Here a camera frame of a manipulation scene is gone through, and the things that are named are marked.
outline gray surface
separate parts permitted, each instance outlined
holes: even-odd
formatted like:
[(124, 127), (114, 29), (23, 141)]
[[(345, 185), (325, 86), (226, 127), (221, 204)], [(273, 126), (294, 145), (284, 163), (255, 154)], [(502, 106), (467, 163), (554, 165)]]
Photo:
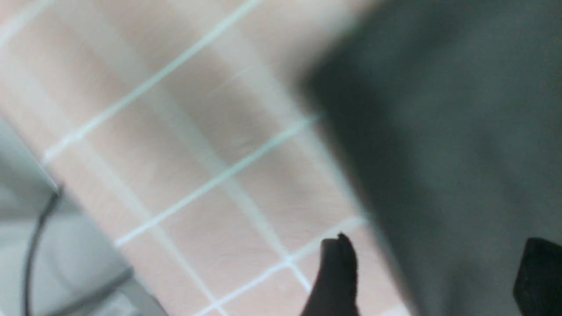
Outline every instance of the gray surface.
[(312, 79), (422, 316), (519, 315), (526, 239), (562, 244), (561, 19), (394, 1)]
[[(17, 134), (0, 120), (0, 315), (22, 314), (29, 240), (54, 190)], [(88, 296), (130, 264), (68, 195), (50, 217), (37, 249), (32, 312), (43, 316)]]

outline cable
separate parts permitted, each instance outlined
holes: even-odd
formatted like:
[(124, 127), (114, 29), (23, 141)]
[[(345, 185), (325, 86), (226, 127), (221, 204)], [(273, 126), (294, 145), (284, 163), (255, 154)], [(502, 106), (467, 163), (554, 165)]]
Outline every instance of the cable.
[[(35, 232), (31, 237), (28, 255), (25, 262), (25, 270), (24, 270), (24, 293), (23, 293), (23, 314), (24, 316), (31, 316), (31, 277), (33, 275), (33, 264), (35, 262), (35, 256), (37, 254), (37, 248), (39, 245), (39, 241), (41, 240), (41, 235), (43, 233), (45, 224), (48, 218), (53, 214), (58, 205), (58, 201), (62, 196), (62, 188), (58, 191), (53, 193), (49, 202), (45, 209), (41, 212), (39, 219), (37, 221), (37, 226), (35, 227)], [(54, 313), (49, 314), (48, 316), (60, 316), (60, 315), (68, 315), (72, 312), (77, 311), (78, 309), (88, 306), (90, 304), (97, 303), (105, 298), (107, 298), (115, 288), (121, 286), (127, 280), (129, 280), (134, 274), (133, 268), (126, 269), (123, 273), (113, 279), (109, 284), (100, 288), (99, 290), (95, 291), (91, 295), (88, 295), (73, 304), (66, 306), (60, 310), (55, 311)]]
[(24, 299), (23, 299), (23, 310), (24, 316), (31, 316), (31, 305), (30, 305), (30, 289), (31, 289), (31, 274), (33, 271), (33, 263), (35, 261), (35, 255), (37, 254), (37, 245), (45, 228), (45, 223), (51, 214), (53, 214), (57, 204), (58, 199), (62, 196), (62, 189), (53, 193), (49, 199), (49, 203), (45, 209), (39, 215), (39, 220), (37, 221), (37, 226), (35, 227), (35, 232), (31, 237), (31, 242), (29, 245), (28, 255), (25, 260), (25, 270), (24, 270)]

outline tile floor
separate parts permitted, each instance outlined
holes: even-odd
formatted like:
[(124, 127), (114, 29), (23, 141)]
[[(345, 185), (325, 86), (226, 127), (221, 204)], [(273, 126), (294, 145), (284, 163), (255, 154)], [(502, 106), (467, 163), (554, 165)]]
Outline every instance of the tile floor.
[(347, 232), (407, 315), (294, 92), (377, 0), (3, 0), (0, 105), (172, 316), (298, 315)]

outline black object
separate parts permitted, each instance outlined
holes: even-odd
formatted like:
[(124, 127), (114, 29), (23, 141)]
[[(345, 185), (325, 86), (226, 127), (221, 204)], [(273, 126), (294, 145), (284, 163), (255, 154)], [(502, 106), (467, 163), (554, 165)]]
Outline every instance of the black object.
[(562, 243), (562, 1), (388, 0), (306, 85), (421, 316), (518, 315)]
[(523, 316), (562, 315), (562, 247), (529, 238), (513, 296)]
[(41, 234), (45, 228), (45, 224), (49, 216), (53, 214), (56, 210), (59, 198), (61, 197), (61, 191), (54, 192), (49, 199), (47, 206), (39, 215), (37, 221), (37, 226), (31, 237), (28, 255), (25, 260), (25, 270), (24, 270), (24, 297), (23, 297), (23, 311), (24, 316), (31, 316), (31, 276), (33, 275), (33, 263), (35, 261), (35, 255), (37, 254), (37, 247), (39, 241), (41, 240)]
[[(45, 225), (48, 222), (49, 217), (57, 209), (58, 202), (62, 197), (62, 188), (59, 191), (54, 192), (48, 201), (47, 206), (39, 215), (37, 221), (37, 226), (31, 237), (30, 246), (28, 249), (27, 258), (25, 260), (25, 270), (24, 270), (24, 292), (23, 292), (23, 314), (24, 316), (31, 316), (31, 286), (33, 277), (33, 264), (35, 262), (35, 256), (38, 252), (39, 243), (41, 241), (42, 233), (45, 229)], [(63, 316), (70, 315), (80, 309), (92, 309), (95, 304), (103, 301), (113, 291), (129, 280), (134, 274), (133, 268), (128, 268), (124, 270), (119, 276), (113, 279), (111, 282), (103, 286), (102, 288), (92, 292), (88, 296), (68, 305), (64, 306), (60, 310), (56, 310), (47, 316)]]
[(357, 298), (357, 256), (349, 238), (321, 244), (320, 268), (301, 316), (359, 316)]

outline white surface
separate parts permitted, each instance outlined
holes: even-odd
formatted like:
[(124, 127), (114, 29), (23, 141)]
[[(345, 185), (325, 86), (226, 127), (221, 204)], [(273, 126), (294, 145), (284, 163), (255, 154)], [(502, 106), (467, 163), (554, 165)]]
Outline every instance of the white surface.
[[(0, 120), (0, 310), (22, 314), (31, 234), (53, 184)], [(59, 310), (115, 279), (129, 264), (68, 196), (47, 222), (32, 276), (35, 316)]]

